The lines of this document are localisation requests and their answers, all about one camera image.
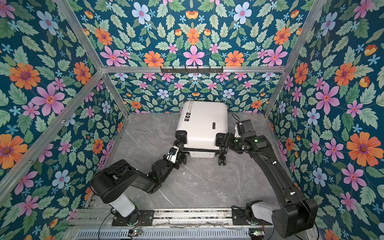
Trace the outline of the white hard-shell suitcase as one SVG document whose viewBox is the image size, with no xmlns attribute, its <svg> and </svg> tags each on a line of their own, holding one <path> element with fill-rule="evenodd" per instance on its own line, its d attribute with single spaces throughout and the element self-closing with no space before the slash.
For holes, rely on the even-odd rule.
<svg viewBox="0 0 384 240">
<path fill-rule="evenodd" d="M 218 155 L 218 165 L 224 166 L 228 150 L 221 146 L 221 140 L 228 132 L 228 109 L 224 103 L 187 101 L 181 111 L 174 145 L 192 158 Z"/>
</svg>

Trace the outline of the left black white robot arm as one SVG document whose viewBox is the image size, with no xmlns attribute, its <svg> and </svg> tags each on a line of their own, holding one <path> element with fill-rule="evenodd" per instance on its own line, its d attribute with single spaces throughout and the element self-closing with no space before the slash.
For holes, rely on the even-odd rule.
<svg viewBox="0 0 384 240">
<path fill-rule="evenodd" d="M 152 164 L 151 171 L 144 174 L 133 168 L 126 160 L 120 160 L 97 172 L 91 179 L 91 190 L 103 203 L 113 207 L 125 219 L 138 214 L 138 208 L 125 194 L 129 187 L 148 194 L 155 193 L 166 181 L 173 169 L 187 163 L 187 156 L 176 146 L 168 154 Z"/>
</svg>

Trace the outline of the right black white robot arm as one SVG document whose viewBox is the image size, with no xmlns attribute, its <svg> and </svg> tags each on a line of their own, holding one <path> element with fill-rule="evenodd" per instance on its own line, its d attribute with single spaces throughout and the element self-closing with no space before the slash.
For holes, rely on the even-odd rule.
<svg viewBox="0 0 384 240">
<path fill-rule="evenodd" d="M 319 208 L 317 202 L 305 197 L 293 183 L 265 136 L 245 134 L 236 138 L 234 134 L 227 133 L 221 144 L 238 154 L 249 154 L 265 174 L 278 200 L 278 207 L 264 201 L 248 202 L 243 212 L 249 223 L 271 223 L 282 238 L 315 226 Z"/>
</svg>

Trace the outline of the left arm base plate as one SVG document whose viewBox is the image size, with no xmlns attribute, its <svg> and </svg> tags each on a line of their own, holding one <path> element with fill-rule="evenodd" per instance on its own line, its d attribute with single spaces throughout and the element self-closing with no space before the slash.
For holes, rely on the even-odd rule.
<svg viewBox="0 0 384 240">
<path fill-rule="evenodd" d="M 135 209 L 127 217 L 123 217 L 117 211 L 114 211 L 113 214 L 113 227 L 147 227 L 152 225 L 155 211 Z"/>
</svg>

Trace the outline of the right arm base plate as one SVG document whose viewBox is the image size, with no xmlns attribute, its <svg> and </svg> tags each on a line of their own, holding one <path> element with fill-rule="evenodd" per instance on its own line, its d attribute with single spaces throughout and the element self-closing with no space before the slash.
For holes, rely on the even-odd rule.
<svg viewBox="0 0 384 240">
<path fill-rule="evenodd" d="M 232 211 L 232 222 L 234 226 L 272 226 L 268 223 L 259 219 L 249 218 L 246 210 L 243 208 L 231 208 Z"/>
</svg>

